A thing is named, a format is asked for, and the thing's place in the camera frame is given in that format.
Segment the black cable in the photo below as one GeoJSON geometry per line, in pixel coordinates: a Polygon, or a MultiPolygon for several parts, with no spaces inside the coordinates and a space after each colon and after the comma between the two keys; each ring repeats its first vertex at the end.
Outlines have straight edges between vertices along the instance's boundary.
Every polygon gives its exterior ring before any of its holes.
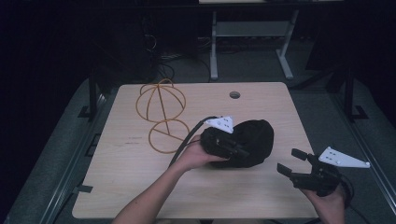
{"type": "Polygon", "coordinates": [[[209,68],[209,65],[207,65],[207,63],[206,62],[204,62],[203,60],[201,60],[201,59],[199,59],[199,58],[196,58],[196,57],[194,57],[194,56],[190,56],[190,55],[181,55],[180,57],[176,57],[176,58],[172,58],[172,59],[166,59],[166,60],[163,60],[163,63],[170,63],[170,62],[172,62],[172,61],[175,61],[175,60],[181,60],[181,59],[191,59],[191,60],[196,60],[196,61],[198,61],[198,62],[200,62],[200,63],[202,63],[204,66],[205,66],[205,68],[206,68],[206,70],[207,70],[207,73],[208,73],[208,75],[209,75],[209,79],[208,79],[208,83],[210,82],[210,68],[209,68]]]}
{"type": "Polygon", "coordinates": [[[218,53],[218,54],[236,54],[236,53],[243,52],[243,51],[249,49],[249,44],[247,44],[246,42],[242,41],[240,37],[239,37],[239,38],[229,38],[229,39],[230,39],[230,41],[227,41],[227,42],[229,42],[228,45],[225,45],[225,44],[222,42],[222,41],[224,41],[223,39],[221,39],[219,42],[216,41],[216,42],[218,43],[217,45],[218,45],[218,48],[219,48],[219,49],[217,50],[217,53],[218,53]],[[229,51],[225,51],[225,50],[222,51],[222,50],[221,50],[221,48],[231,48],[232,46],[236,46],[237,49],[235,49],[235,50],[229,50],[229,51]]]}
{"type": "Polygon", "coordinates": [[[190,139],[192,138],[192,136],[197,132],[197,130],[199,128],[201,128],[201,126],[204,124],[205,121],[209,120],[209,119],[217,119],[218,117],[207,117],[206,119],[203,119],[201,121],[198,122],[198,124],[189,132],[189,134],[187,134],[187,137],[183,140],[183,142],[181,143],[180,147],[177,149],[174,157],[172,158],[171,162],[169,163],[170,167],[178,158],[178,156],[180,155],[180,153],[183,151],[183,149],[186,147],[186,145],[188,144],[188,142],[190,141],[190,139]]]}
{"type": "MultiPolygon", "coordinates": [[[[72,5],[74,5],[76,8],[81,9],[83,8],[80,4],[78,4],[77,2],[71,2],[72,5]]],[[[99,19],[102,18],[102,20],[106,20],[103,19],[106,17],[105,13],[99,13],[99,14],[94,14],[96,16],[93,15],[89,15],[88,16],[88,20],[85,22],[85,24],[83,25],[84,27],[84,31],[86,33],[86,36],[88,37],[89,41],[96,46],[99,50],[101,50],[109,59],[111,59],[114,63],[118,64],[121,68],[123,68],[128,74],[130,75],[136,75],[138,77],[140,77],[142,80],[144,80],[145,82],[150,82],[150,80],[147,80],[146,77],[141,77],[139,74],[134,73],[128,66],[126,63],[123,63],[118,57],[114,56],[112,53],[110,53],[108,50],[106,50],[102,45],[100,45],[97,41],[95,41],[95,39],[92,37],[91,32],[89,30],[89,27],[92,26],[94,21],[98,21],[99,19]]],[[[141,21],[140,26],[144,26],[144,22],[143,19],[141,21]]],[[[155,46],[153,47],[153,49],[150,49],[148,52],[150,53],[150,59],[151,59],[151,64],[155,63],[155,58],[157,57],[154,48],[157,46],[157,44],[155,44],[155,46]]]]}
{"type": "Polygon", "coordinates": [[[361,211],[359,211],[359,210],[356,209],[354,206],[352,206],[352,204],[351,204],[349,207],[350,207],[350,209],[352,209],[354,212],[356,212],[356,214],[358,214],[358,215],[361,217],[361,219],[364,220],[365,223],[370,224],[370,221],[364,216],[364,214],[363,214],[361,211]]]}
{"type": "Polygon", "coordinates": [[[355,189],[353,188],[352,182],[345,175],[341,175],[341,186],[346,193],[345,209],[347,209],[352,199],[355,197],[355,189]]]}
{"type": "Polygon", "coordinates": [[[189,145],[191,145],[192,143],[196,143],[196,142],[199,142],[199,141],[201,141],[201,140],[190,141],[186,146],[189,146],[189,145]]]}
{"type": "Polygon", "coordinates": [[[172,66],[165,64],[165,63],[159,63],[158,66],[162,67],[162,70],[160,67],[158,68],[158,72],[160,73],[161,77],[168,78],[171,81],[173,81],[173,79],[175,78],[175,69],[172,66]],[[171,76],[168,76],[168,74],[166,73],[165,67],[169,68],[172,71],[171,76]]]}

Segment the table top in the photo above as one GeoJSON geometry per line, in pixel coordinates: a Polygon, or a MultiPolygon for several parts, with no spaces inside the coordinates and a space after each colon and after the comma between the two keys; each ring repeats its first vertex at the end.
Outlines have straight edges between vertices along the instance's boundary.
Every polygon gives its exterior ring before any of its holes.
{"type": "MultiPolygon", "coordinates": [[[[167,168],[173,154],[162,154],[149,145],[149,130],[155,123],[146,115],[147,94],[142,85],[120,87],[105,128],[84,179],[92,192],[80,192],[73,209],[77,218],[113,218],[135,196],[153,183],[167,168]]],[[[184,93],[186,107],[177,119],[190,130],[209,116],[233,116],[234,125],[249,119],[267,120],[275,132],[272,154],[251,168],[216,169],[207,165],[184,174],[163,205],[159,218],[287,218],[316,217],[312,204],[276,171],[277,163],[293,172],[310,173],[307,161],[290,155],[292,148],[312,153],[304,127],[289,91],[283,83],[175,84],[184,93]],[[230,92],[240,93],[238,99],[230,92]]],[[[162,90],[168,118],[181,110],[178,91],[162,90]]],[[[157,93],[150,101],[151,119],[163,118],[157,93]]],[[[208,126],[203,125],[197,134],[208,126]]],[[[185,137],[187,131],[176,121],[169,122],[172,134],[185,137]]],[[[180,141],[163,134],[152,135],[153,145],[177,149],[180,141]]]]}

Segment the white plastic piece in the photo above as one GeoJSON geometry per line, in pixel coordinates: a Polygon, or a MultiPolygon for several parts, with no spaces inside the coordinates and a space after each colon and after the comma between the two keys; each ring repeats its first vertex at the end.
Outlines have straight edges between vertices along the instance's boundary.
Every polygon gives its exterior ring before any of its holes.
{"type": "Polygon", "coordinates": [[[370,162],[357,160],[331,147],[324,150],[319,160],[338,167],[370,168],[370,162]]]}
{"type": "Polygon", "coordinates": [[[205,123],[226,133],[233,133],[233,117],[209,119],[205,123]]]}

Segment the forearm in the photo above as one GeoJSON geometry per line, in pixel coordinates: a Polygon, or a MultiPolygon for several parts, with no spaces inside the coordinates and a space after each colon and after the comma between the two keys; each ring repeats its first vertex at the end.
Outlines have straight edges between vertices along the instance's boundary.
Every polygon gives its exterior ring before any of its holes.
{"type": "Polygon", "coordinates": [[[339,207],[333,207],[333,208],[322,208],[318,209],[317,213],[320,217],[320,220],[324,224],[344,224],[345,223],[345,210],[343,208],[339,207]]]}
{"type": "Polygon", "coordinates": [[[185,172],[176,163],[172,165],[148,189],[128,203],[113,223],[153,223],[163,203],[185,172]]]}

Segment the hand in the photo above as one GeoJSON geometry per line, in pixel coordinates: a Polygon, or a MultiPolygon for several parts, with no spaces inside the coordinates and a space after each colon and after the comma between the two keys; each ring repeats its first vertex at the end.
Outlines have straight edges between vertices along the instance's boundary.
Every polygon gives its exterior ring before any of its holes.
{"type": "Polygon", "coordinates": [[[316,192],[308,189],[301,189],[301,192],[314,205],[323,223],[345,223],[345,194],[341,185],[338,185],[332,194],[325,197],[319,197],[316,192]]]}
{"type": "Polygon", "coordinates": [[[201,167],[211,161],[227,161],[221,157],[207,154],[200,144],[200,135],[195,135],[184,152],[174,165],[182,167],[185,171],[201,167]]]}

